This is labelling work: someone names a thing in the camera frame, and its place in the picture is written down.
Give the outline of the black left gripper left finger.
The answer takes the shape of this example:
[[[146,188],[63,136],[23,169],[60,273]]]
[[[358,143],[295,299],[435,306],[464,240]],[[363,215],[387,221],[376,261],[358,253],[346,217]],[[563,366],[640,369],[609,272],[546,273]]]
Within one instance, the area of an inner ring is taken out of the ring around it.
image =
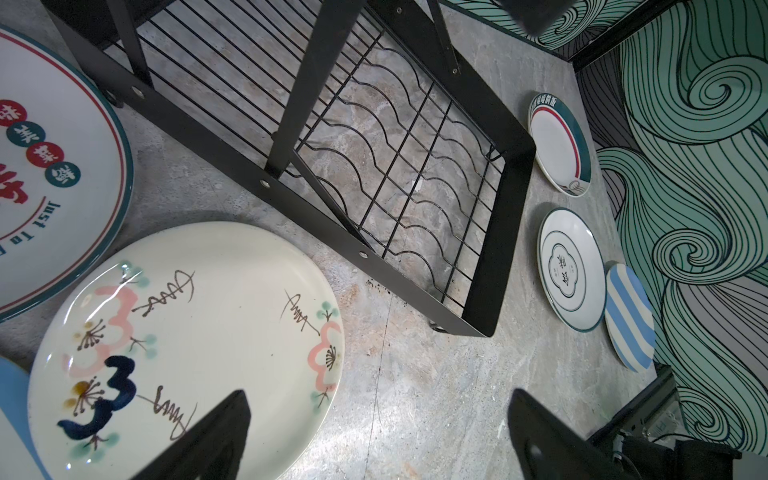
[[[134,479],[236,479],[250,420],[246,393],[233,391]]]

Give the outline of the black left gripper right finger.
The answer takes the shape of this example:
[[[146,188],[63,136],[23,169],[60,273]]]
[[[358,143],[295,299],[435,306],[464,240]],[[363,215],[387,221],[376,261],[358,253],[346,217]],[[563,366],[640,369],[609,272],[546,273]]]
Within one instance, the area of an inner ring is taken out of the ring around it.
[[[526,479],[630,477],[523,389],[513,391],[507,417],[511,442]]]

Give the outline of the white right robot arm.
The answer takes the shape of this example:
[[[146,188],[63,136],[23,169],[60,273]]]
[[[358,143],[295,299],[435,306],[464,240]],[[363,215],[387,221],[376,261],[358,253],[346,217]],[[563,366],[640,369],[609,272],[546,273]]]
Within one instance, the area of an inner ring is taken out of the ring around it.
[[[726,445],[677,440],[670,448],[643,437],[619,434],[613,459],[632,479],[732,479],[742,453]]]

